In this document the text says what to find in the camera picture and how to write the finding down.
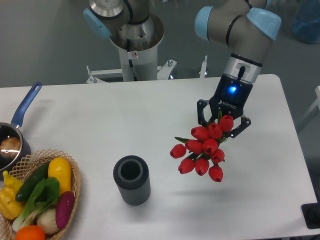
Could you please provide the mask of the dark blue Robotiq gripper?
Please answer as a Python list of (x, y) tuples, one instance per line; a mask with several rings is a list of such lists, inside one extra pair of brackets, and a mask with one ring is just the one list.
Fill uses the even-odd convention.
[(225, 138), (235, 138), (247, 129), (252, 121), (244, 115), (244, 105), (251, 93), (253, 84), (245, 83), (233, 76), (223, 74), (219, 80), (218, 86), (213, 97), (210, 100), (200, 99), (196, 103), (198, 124), (207, 127), (208, 121), (205, 119), (204, 109), (209, 105), (211, 110), (210, 121), (218, 118), (219, 111), (222, 116), (230, 115), (233, 119), (240, 117), (240, 125), (229, 132), (224, 132)]

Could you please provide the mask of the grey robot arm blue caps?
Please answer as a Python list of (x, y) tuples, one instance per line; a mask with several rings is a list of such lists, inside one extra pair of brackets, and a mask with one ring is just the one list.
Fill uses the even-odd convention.
[[(235, 138), (251, 120), (244, 105), (268, 52), (277, 38), (281, 18), (267, 11), (268, 0), (228, 0), (220, 7), (205, 6), (196, 15), (195, 33), (209, 42), (225, 44), (232, 52), (209, 100), (197, 102), (197, 121), (203, 127), (227, 117), (222, 138)], [(83, 11), (87, 25), (117, 47), (126, 82), (167, 79), (170, 66), (158, 68), (158, 45), (164, 37), (161, 20), (147, 0), (91, 0)]]

